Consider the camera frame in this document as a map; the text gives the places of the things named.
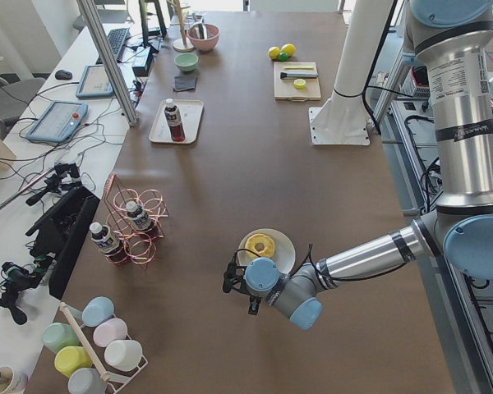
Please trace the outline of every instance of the white plate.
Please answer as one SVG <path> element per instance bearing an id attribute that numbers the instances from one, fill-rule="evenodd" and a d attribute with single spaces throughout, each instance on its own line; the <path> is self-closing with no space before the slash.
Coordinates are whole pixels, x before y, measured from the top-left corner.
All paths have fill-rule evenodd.
<path id="1" fill-rule="evenodd" d="M 197 138 L 199 131 L 200 116 L 203 113 L 203 102 L 200 100 L 173 100 L 179 107 L 182 119 L 182 129 L 184 130 L 185 139 L 182 142 L 172 141 L 170 129 L 164 115 L 166 100 L 159 105 L 159 110 L 155 115 L 154 124 L 151 127 L 148 138 L 151 142 L 163 144 L 191 144 Z"/>
<path id="2" fill-rule="evenodd" d="M 260 228 L 259 230 L 249 232 L 239 244 L 239 249 L 244 248 L 247 239 L 257 233 L 265 234 L 274 240 L 274 256 L 272 256 L 271 259 L 276 263 L 276 266 L 281 273 L 290 273 L 296 261 L 296 250 L 288 237 L 280 231 L 272 228 Z M 253 259 L 251 259 L 245 251 L 237 253 L 237 263 L 239 265 L 248 265 L 252 260 Z"/>

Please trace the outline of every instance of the computer keyboard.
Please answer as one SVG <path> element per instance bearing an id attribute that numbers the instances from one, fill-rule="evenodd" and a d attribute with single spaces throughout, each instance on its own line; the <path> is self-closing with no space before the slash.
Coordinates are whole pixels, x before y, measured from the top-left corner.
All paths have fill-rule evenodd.
<path id="1" fill-rule="evenodd" d="M 129 34 L 129 27 L 113 29 L 108 33 L 109 46 L 112 48 L 113 55 L 117 62 L 120 62 L 122 59 L 122 54 L 124 53 L 124 43 L 126 42 Z M 102 59 L 99 57 L 95 64 L 102 64 Z"/>

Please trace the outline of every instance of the brown table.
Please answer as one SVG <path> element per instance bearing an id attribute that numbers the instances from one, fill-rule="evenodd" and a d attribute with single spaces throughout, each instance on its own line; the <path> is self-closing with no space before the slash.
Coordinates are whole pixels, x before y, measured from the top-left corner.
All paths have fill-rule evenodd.
<path id="1" fill-rule="evenodd" d="M 128 187 L 164 194 L 171 217 L 163 220 L 159 261 L 115 268 L 87 241 L 64 296 L 77 308 L 110 297 L 143 345 L 150 364 L 125 392 L 454 392 L 416 264 L 320 294 L 324 313 L 308 332 L 266 305 L 249 316 L 247 297 L 221 291 L 226 264 L 256 228 L 284 232 L 299 262 L 310 242 L 320 259 L 404 222 L 379 138 L 370 147 L 313 146 L 307 109 L 314 104 L 273 98 L 266 52 L 287 42 L 297 46 L 296 61 L 317 63 L 321 103 L 330 96 L 346 32 L 341 15 L 205 19 L 220 26 L 221 38 L 200 55 L 196 91 L 172 92 L 176 53 L 167 40 L 139 106 L 141 123 L 114 170 Z M 205 102 L 194 144 L 148 141 L 168 97 Z M 65 392 L 66 381 L 44 350 L 27 392 Z"/>

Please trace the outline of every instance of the white tray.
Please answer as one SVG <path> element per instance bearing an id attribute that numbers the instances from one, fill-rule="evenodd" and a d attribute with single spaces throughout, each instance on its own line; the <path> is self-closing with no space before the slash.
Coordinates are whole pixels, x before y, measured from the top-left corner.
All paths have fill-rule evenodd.
<path id="1" fill-rule="evenodd" d="M 200 116 L 203 113 L 203 102 L 200 100 L 174 100 L 181 113 L 182 128 L 184 129 L 185 140 L 182 142 L 172 141 L 168 123 L 164 116 L 164 107 L 166 100 L 159 105 L 157 115 L 155 115 L 154 124 L 150 130 L 149 139 L 151 142 L 162 144 L 191 144 L 197 139 L 199 131 Z"/>

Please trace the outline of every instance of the yellow donut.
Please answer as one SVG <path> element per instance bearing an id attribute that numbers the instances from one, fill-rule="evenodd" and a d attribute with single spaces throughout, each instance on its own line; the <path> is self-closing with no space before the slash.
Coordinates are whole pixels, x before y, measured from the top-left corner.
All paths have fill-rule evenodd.
<path id="1" fill-rule="evenodd" d="M 253 236 L 249 236 L 245 242 L 245 249 L 249 249 L 252 252 L 256 252 L 261 257 L 271 258 L 274 256 L 275 244 L 274 240 L 266 234 L 257 233 Z M 257 256 L 253 253 L 247 252 L 248 255 L 255 259 Z"/>

